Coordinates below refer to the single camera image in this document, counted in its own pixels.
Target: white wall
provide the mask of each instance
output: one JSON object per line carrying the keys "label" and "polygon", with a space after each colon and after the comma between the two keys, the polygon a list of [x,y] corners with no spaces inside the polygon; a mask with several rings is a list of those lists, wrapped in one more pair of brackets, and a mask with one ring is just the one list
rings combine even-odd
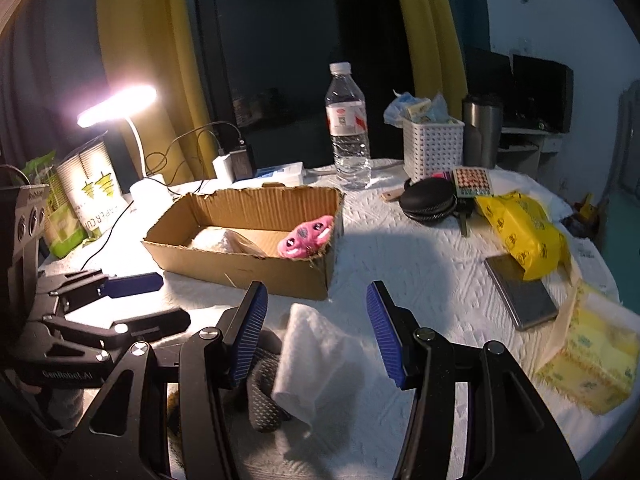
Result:
{"label": "white wall", "polygon": [[599,200],[616,137],[618,98],[640,78],[638,40],[613,0],[487,1],[494,52],[508,54],[530,40],[527,55],[574,70],[571,131],[540,180],[569,200],[589,191]]}

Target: pink plush toy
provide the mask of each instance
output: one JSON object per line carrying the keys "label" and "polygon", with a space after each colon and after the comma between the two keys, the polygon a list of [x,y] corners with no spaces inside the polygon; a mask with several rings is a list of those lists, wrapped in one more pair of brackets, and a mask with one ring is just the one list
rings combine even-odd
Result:
{"label": "pink plush toy", "polygon": [[283,258],[308,258],[312,254],[316,254],[329,241],[333,225],[334,217],[331,215],[300,224],[278,243],[280,256]]}

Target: bottle label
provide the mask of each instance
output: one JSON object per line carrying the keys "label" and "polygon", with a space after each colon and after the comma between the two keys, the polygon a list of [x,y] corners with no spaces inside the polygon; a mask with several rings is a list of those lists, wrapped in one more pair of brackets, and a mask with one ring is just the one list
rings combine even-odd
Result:
{"label": "bottle label", "polygon": [[328,105],[326,118],[329,133],[335,137],[367,133],[367,111],[362,101]]}

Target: white plastic basket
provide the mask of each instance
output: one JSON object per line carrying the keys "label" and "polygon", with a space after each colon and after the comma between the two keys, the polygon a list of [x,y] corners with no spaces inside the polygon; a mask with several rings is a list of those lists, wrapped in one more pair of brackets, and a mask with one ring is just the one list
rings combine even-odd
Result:
{"label": "white plastic basket", "polygon": [[465,124],[415,124],[405,120],[404,170],[412,182],[462,165]]}

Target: thermos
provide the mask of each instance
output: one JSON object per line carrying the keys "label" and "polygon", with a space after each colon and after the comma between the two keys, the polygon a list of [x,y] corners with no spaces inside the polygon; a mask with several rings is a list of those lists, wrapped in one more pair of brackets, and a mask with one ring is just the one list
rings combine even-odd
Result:
{"label": "thermos", "polygon": [[492,96],[467,96],[462,101],[463,163],[494,168],[502,132],[502,102]]}

